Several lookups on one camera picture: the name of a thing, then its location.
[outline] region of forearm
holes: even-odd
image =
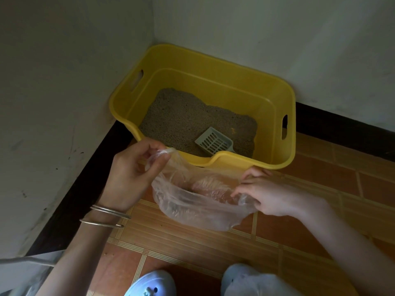
[[[296,217],[347,273],[359,291],[369,295],[395,293],[395,264],[339,218],[326,201],[316,199],[306,204]]]
[[[116,224],[118,217],[91,211],[85,218]],[[112,228],[82,223],[64,255],[53,268],[37,296],[85,296]]]

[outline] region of person's left hand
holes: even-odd
[[[126,212],[151,185],[155,177],[170,159],[169,154],[158,157],[146,172],[141,172],[138,161],[148,159],[165,145],[151,138],[144,138],[124,151],[116,154],[111,165],[110,174],[98,205],[120,212]]]

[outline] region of yellow plastic container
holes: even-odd
[[[163,88],[192,93],[207,105],[247,114],[258,123],[253,159],[228,151],[210,158],[181,152],[191,164],[280,169],[294,159],[295,94],[284,80],[174,45],[153,46],[118,85],[109,102],[111,113],[138,141],[144,137],[138,126]],[[288,128],[283,133],[285,115]]]

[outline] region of floor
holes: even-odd
[[[333,209],[395,260],[395,163],[297,134],[284,181],[328,200]],[[292,217],[255,213],[228,232],[195,229],[167,218],[148,191],[124,229],[108,239],[87,295],[122,296],[140,276],[165,269],[179,295],[219,295],[236,262],[278,274],[306,295],[356,295],[328,253]]]

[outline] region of black baseboard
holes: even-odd
[[[296,131],[395,162],[395,133],[296,103]],[[132,134],[116,121],[41,231],[27,256],[66,249],[81,219],[96,202],[114,155]]]

